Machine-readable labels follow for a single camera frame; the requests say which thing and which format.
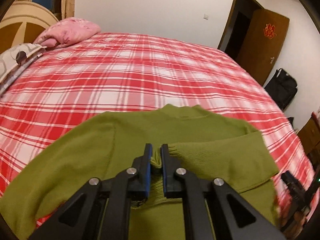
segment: hand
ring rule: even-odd
[[[281,226],[283,227],[288,221],[288,212],[287,211],[281,219]],[[291,228],[289,227],[284,231],[284,235],[287,239],[295,239],[303,229],[303,225],[306,222],[306,217],[302,212],[295,212],[294,214],[295,225]]]

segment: wooden headboard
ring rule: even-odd
[[[45,7],[30,1],[14,2],[0,22],[0,54],[12,46],[30,42],[58,19]]]

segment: metal screw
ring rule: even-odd
[[[187,173],[187,170],[185,168],[177,168],[176,173],[179,175],[184,175]]]
[[[91,178],[90,180],[89,180],[89,184],[90,185],[97,185],[99,183],[99,179],[98,178]]]
[[[131,167],[127,169],[127,173],[130,175],[136,174],[136,172],[137,172],[136,168]]]
[[[216,178],[213,180],[213,183],[217,186],[222,186],[224,184],[224,180],[221,178]]]

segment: black bag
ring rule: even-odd
[[[265,90],[282,111],[290,104],[298,92],[297,82],[282,68],[276,71],[266,85]]]

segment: plaid bedsheet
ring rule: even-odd
[[[311,163],[286,117],[225,53],[148,35],[99,33],[46,52],[0,99],[0,195],[36,155],[88,118],[166,104],[199,104],[247,120],[263,133],[280,171],[311,184]],[[279,175],[273,180],[285,210],[288,190]],[[319,192],[311,214],[318,200]]]

